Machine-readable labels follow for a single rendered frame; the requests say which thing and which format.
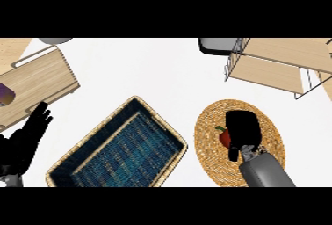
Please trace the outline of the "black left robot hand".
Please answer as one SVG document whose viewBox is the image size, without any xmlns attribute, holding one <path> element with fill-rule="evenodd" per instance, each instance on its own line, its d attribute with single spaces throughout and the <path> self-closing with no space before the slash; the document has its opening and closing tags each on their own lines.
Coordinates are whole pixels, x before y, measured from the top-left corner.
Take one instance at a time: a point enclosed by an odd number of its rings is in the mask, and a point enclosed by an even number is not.
<svg viewBox="0 0 332 225">
<path fill-rule="evenodd" d="M 0 177 L 22 176 L 28 170 L 38 142 L 53 120 L 47 107 L 45 102 L 38 104 L 23 127 L 11 133 L 9 138 L 0 134 Z"/>
</svg>

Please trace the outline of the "purple eggplant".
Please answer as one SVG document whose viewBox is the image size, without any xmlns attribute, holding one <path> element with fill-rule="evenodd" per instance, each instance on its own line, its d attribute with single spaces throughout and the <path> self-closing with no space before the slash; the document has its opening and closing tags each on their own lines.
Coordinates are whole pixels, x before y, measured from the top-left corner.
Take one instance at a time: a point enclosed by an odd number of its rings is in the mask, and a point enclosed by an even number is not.
<svg viewBox="0 0 332 225">
<path fill-rule="evenodd" d="M 0 83 L 0 106 L 9 105 L 14 100 L 14 92 Z"/>
</svg>

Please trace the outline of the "grey round bowl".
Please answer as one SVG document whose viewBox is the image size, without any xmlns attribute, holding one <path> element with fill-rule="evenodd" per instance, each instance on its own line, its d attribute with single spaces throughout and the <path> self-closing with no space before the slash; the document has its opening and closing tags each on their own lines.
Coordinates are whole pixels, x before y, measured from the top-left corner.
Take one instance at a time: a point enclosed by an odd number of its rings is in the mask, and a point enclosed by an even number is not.
<svg viewBox="0 0 332 225">
<path fill-rule="evenodd" d="M 38 38 L 38 39 L 41 40 L 42 43 L 50 45 L 57 45 L 72 40 L 72 38 Z"/>
</svg>

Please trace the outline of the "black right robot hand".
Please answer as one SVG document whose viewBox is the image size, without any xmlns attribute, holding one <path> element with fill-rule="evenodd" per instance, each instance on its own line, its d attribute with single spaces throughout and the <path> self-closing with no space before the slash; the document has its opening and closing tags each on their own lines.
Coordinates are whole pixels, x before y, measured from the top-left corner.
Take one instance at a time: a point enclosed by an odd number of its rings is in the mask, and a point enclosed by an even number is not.
<svg viewBox="0 0 332 225">
<path fill-rule="evenodd" d="M 252 145 L 252 151 L 258 149 L 262 141 L 259 122 L 251 111 L 227 111 L 225 127 L 230 134 L 228 159 L 237 161 L 240 147 Z"/>
</svg>

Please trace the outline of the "blue wicker basket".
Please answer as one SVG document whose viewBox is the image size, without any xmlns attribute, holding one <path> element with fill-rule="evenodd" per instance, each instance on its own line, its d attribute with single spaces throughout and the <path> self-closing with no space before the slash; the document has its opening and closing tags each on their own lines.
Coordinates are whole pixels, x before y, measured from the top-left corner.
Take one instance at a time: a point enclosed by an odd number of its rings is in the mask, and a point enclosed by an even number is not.
<svg viewBox="0 0 332 225">
<path fill-rule="evenodd" d="M 50 187 L 158 187 L 187 143 L 149 104 L 132 96 L 45 174 Z"/>
</svg>

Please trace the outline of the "wooden cutting board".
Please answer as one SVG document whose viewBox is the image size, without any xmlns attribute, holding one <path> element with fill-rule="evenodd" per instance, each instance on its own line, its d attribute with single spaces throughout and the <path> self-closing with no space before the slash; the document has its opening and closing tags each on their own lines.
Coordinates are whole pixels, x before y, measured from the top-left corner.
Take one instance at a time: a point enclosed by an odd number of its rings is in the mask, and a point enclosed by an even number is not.
<svg viewBox="0 0 332 225">
<path fill-rule="evenodd" d="M 16 66 L 0 75 L 0 83 L 16 93 L 13 102 L 0 106 L 0 133 L 23 120 L 40 102 L 48 105 L 79 88 L 63 53 L 56 46 L 37 59 Z"/>
</svg>

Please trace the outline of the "round woven straw placemat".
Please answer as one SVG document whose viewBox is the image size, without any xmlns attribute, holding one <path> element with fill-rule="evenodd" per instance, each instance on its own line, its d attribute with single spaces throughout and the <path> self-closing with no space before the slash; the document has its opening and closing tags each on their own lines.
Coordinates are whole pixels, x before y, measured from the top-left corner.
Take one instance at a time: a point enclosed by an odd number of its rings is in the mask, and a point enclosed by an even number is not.
<svg viewBox="0 0 332 225">
<path fill-rule="evenodd" d="M 268 117 L 259 109 L 236 99 L 222 99 L 212 103 L 197 116 L 194 125 L 194 150 L 200 166 L 209 178 L 221 187 L 246 187 L 240 175 L 237 162 L 228 160 L 228 149 L 220 143 L 221 131 L 217 126 L 225 127 L 225 112 L 233 110 L 251 111 L 255 113 L 262 134 L 261 145 L 284 167 L 284 148 L 279 131 Z"/>
</svg>

